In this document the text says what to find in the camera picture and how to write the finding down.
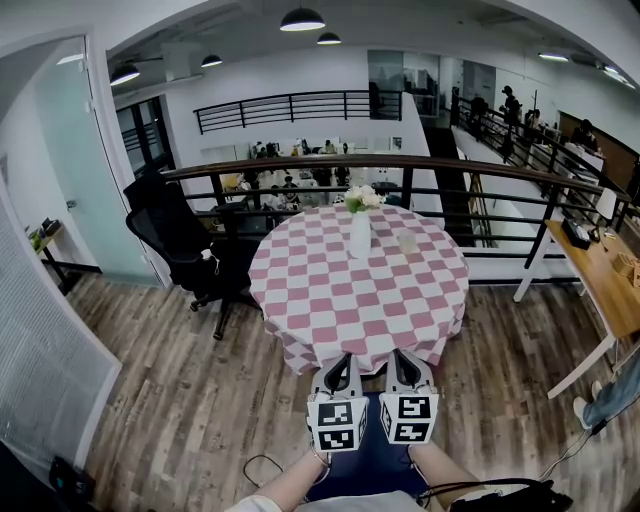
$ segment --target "lower floor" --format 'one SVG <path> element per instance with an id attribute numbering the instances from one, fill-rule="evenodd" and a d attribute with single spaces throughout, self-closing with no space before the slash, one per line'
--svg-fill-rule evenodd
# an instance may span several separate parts
<path id="1" fill-rule="evenodd" d="M 602 326 L 574 286 L 472 287 L 462 331 L 434 369 L 441 393 L 434 441 L 481 479 L 537 478 L 581 435 L 576 394 L 610 378 L 598 362 L 549 401 L 546 392 L 599 342 Z M 247 459 L 286 466 L 308 446 L 312 374 L 295 375 L 264 332 L 260 313 L 235 305 L 212 338 L 217 304 L 86 275 L 69 295 L 123 363 L 87 465 L 101 510 L 223 511 L 255 488 Z M 384 376 L 366 382 L 382 390 Z M 554 471 L 555 489 L 580 511 L 623 510 L 640 482 L 640 405 L 629 408 Z M 255 461 L 251 478 L 278 472 Z"/>

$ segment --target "foot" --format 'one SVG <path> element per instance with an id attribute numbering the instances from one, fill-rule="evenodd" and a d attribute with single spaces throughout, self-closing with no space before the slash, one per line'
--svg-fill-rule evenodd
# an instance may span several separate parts
<path id="1" fill-rule="evenodd" d="M 587 406 L 587 402 L 585 401 L 584 398 L 580 396 L 576 397 L 576 399 L 573 401 L 573 412 L 580 420 L 580 424 L 582 425 L 582 428 L 585 430 L 589 430 L 589 428 L 591 427 L 589 427 L 589 425 L 587 425 L 587 423 L 584 421 L 584 408 L 586 406 Z"/>
<path id="2" fill-rule="evenodd" d="M 598 399 L 600 391 L 602 391 L 602 384 L 600 384 L 599 380 L 596 380 L 593 384 L 591 384 L 591 396 L 593 397 L 594 402 Z"/>

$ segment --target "staircase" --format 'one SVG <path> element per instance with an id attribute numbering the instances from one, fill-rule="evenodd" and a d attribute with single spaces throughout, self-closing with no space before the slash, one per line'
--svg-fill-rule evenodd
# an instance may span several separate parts
<path id="1" fill-rule="evenodd" d="M 458 159 L 458 148 L 453 138 L 453 133 L 448 128 L 423 127 L 424 135 L 429 146 L 429 153 L 434 158 Z M 441 190 L 461 190 L 467 191 L 462 171 L 455 169 L 436 170 L 436 180 L 438 188 Z M 445 214 L 469 214 L 469 198 L 465 195 L 443 194 L 442 211 Z M 467 236 L 473 234 L 473 227 L 470 219 L 458 217 L 445 217 L 444 228 L 461 247 L 474 247 L 474 241 Z"/>

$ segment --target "checkered tablecloth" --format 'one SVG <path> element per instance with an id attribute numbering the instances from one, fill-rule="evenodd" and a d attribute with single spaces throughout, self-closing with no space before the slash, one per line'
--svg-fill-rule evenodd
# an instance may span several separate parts
<path id="1" fill-rule="evenodd" d="M 251 294 L 298 374 L 346 352 L 363 374 L 375 373 L 396 347 L 438 364 L 447 339 L 460 331 L 469 280 L 456 243 L 396 206 L 369 217 L 368 259 L 348 252 L 351 214 L 344 205 L 291 217 L 256 252 Z M 397 237 L 407 229 L 419 251 L 404 255 Z"/>

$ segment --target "desk leg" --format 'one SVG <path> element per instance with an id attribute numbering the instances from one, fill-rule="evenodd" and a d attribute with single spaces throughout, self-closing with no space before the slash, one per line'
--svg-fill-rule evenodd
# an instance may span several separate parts
<path id="1" fill-rule="evenodd" d="M 540 241 L 540 245 L 538 246 L 538 250 L 536 251 L 536 254 L 533 257 L 533 260 L 531 261 L 531 265 L 525 271 L 524 277 L 522 278 L 522 282 L 520 283 L 520 286 L 518 286 L 518 290 L 516 291 L 516 294 L 513 296 L 513 300 L 515 302 L 520 302 L 524 294 L 527 293 L 527 290 L 529 289 L 529 285 L 531 284 L 531 280 L 533 279 L 533 276 L 535 275 L 536 270 L 538 269 L 538 266 L 542 262 L 542 259 L 544 258 L 544 255 L 546 254 L 547 248 L 549 247 L 550 243 L 551 243 L 551 233 L 547 229 L 544 236 L 542 237 L 542 240 Z"/>
<path id="2" fill-rule="evenodd" d="M 53 259 L 53 256 L 51 255 L 49 248 L 45 247 L 44 249 L 42 249 L 42 252 L 47 257 L 47 260 L 49 260 L 49 263 L 51 264 L 51 267 L 53 268 L 54 272 L 60 278 L 60 286 L 59 286 L 60 291 L 62 292 L 63 295 L 66 295 L 71 291 L 71 288 L 73 288 L 73 286 L 78 282 L 78 280 L 80 279 L 80 274 L 72 273 L 69 276 L 65 275 L 62 269 L 59 267 L 58 262 L 55 259 Z"/>
<path id="3" fill-rule="evenodd" d="M 547 397 L 549 399 L 555 398 L 560 393 L 562 393 L 565 389 L 567 389 L 571 384 L 573 384 L 576 380 L 578 380 L 589 368 L 591 368 L 594 363 L 600 359 L 607 350 L 615 343 L 616 339 L 613 337 L 613 334 L 607 334 L 605 339 L 600 342 L 591 354 L 589 354 L 584 361 L 582 361 L 575 370 L 573 370 L 569 375 L 567 375 L 560 384 L 554 387 L 552 390 L 547 393 Z"/>
<path id="4" fill-rule="evenodd" d="M 618 373 L 620 371 L 620 368 L 622 368 L 625 364 L 627 364 L 627 362 L 629 362 L 629 359 L 631 359 L 633 357 L 633 354 L 635 354 L 638 351 L 639 348 L 640 348 L 640 341 L 636 342 L 636 344 L 629 351 L 629 353 L 626 356 L 624 356 L 624 359 L 622 361 L 620 361 L 618 364 L 616 364 L 611 369 L 611 371 L 613 373 Z"/>

